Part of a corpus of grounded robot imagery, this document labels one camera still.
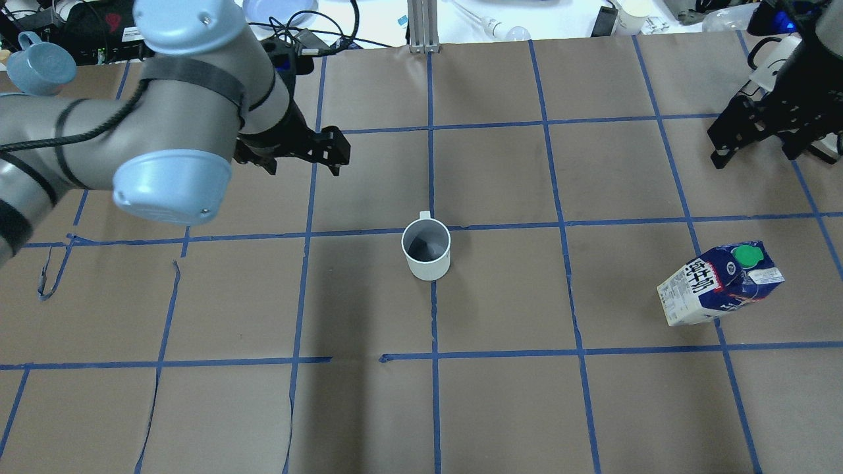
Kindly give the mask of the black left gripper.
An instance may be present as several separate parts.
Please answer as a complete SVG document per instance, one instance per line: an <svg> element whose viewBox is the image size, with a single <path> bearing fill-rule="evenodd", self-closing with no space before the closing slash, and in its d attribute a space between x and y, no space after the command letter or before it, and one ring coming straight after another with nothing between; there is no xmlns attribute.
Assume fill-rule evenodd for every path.
<svg viewBox="0 0 843 474"><path fill-rule="evenodd" d="M334 176L350 164L350 144L336 126L313 131L293 99L298 77L314 71L312 51L279 39L261 41L275 69L270 88L250 106L237 137L234 161L277 173L277 159L298 158L325 165Z"/></svg>

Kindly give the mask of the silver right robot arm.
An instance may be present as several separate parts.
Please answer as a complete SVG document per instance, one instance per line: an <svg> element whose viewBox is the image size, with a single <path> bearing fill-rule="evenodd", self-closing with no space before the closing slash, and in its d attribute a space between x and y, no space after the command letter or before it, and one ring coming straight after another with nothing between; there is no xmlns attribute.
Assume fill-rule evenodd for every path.
<svg viewBox="0 0 843 474"><path fill-rule="evenodd" d="M761 36L750 51L748 85L709 127L711 162L723 169L738 150L770 137L797 159L842 130L840 1L765 1L748 32Z"/></svg>

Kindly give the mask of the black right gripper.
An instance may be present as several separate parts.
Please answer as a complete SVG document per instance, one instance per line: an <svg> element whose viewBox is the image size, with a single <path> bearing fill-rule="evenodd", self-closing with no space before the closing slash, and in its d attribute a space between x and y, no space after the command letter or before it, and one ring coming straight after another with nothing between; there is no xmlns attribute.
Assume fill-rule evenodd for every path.
<svg viewBox="0 0 843 474"><path fill-rule="evenodd" d="M717 170L735 153L771 136L796 160L824 137L841 135L842 51L840 1L762 1L748 33L798 36L802 42L778 73L772 91L759 100L736 93L709 127L710 155Z"/></svg>

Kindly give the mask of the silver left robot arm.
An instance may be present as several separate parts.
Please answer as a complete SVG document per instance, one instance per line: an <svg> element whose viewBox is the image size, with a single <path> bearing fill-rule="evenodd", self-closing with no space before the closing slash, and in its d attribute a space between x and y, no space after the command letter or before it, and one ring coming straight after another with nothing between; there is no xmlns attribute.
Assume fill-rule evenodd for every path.
<svg viewBox="0 0 843 474"><path fill-rule="evenodd" d="M234 1L138 1L133 18L154 55L127 100L61 98L76 64L60 45L19 34L2 94L2 262L32 239L72 189L109 191L147 220L207 224L232 162L275 174L298 158L340 174L350 144L316 132Z"/></svg>

